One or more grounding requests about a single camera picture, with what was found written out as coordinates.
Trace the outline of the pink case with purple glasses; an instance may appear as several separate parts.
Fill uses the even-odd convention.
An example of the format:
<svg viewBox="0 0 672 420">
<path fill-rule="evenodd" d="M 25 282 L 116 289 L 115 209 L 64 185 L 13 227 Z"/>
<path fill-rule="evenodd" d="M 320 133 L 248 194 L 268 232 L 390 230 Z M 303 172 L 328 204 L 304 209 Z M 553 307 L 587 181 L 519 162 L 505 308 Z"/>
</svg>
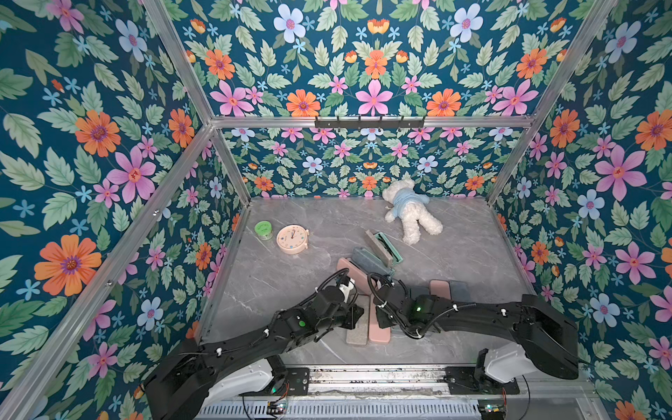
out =
<svg viewBox="0 0 672 420">
<path fill-rule="evenodd" d="M 430 280 L 430 294 L 442 299 L 451 299 L 451 285 L 446 280 Z"/>
</svg>

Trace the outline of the grey case with red glasses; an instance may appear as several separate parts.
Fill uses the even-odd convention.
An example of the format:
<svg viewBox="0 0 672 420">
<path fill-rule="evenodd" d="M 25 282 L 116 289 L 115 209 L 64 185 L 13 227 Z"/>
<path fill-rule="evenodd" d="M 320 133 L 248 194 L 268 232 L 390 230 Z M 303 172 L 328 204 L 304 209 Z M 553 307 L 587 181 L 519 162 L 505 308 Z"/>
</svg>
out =
<svg viewBox="0 0 672 420">
<path fill-rule="evenodd" d="M 450 295 L 452 300 L 458 302 L 471 302 L 471 294 L 468 284 L 461 281 L 449 281 Z"/>
</svg>

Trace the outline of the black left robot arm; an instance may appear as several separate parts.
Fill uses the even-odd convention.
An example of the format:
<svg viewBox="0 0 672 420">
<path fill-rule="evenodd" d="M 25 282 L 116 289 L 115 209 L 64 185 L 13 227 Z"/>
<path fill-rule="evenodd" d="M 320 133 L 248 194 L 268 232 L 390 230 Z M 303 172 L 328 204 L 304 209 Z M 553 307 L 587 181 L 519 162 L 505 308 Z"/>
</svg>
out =
<svg viewBox="0 0 672 420">
<path fill-rule="evenodd" d="M 234 372 L 321 340 L 336 328 L 352 329 L 363 315 L 358 290 L 344 271 L 299 304 L 273 315 L 269 325 L 228 341 L 185 339 L 143 382 L 154 419 L 194 419 L 209 390 Z"/>
</svg>

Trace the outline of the grey case with black sunglasses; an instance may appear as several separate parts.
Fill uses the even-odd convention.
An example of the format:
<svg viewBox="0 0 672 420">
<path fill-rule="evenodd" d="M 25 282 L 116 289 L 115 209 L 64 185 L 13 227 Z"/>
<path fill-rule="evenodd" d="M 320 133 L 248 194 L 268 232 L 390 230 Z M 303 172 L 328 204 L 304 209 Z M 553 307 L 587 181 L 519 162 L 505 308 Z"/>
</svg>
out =
<svg viewBox="0 0 672 420">
<path fill-rule="evenodd" d="M 346 344 L 354 347 L 364 347 L 369 341 L 369 297 L 360 295 L 355 304 L 362 308 L 362 316 L 357 320 L 355 328 L 347 330 Z"/>
</svg>

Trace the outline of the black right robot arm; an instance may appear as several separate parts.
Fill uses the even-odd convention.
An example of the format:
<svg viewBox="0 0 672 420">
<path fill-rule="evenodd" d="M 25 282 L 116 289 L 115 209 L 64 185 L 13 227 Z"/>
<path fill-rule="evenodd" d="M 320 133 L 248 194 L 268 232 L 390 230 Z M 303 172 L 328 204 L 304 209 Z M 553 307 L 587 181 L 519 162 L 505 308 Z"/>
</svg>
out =
<svg viewBox="0 0 672 420">
<path fill-rule="evenodd" d="M 402 281 L 371 273 L 367 284 L 381 328 L 398 326 L 413 340 L 428 332 L 466 332 L 495 336 L 520 345 L 536 369 L 564 380 L 579 377 L 576 323 L 540 297 L 500 304 L 461 302 L 433 294 L 412 297 Z"/>
</svg>

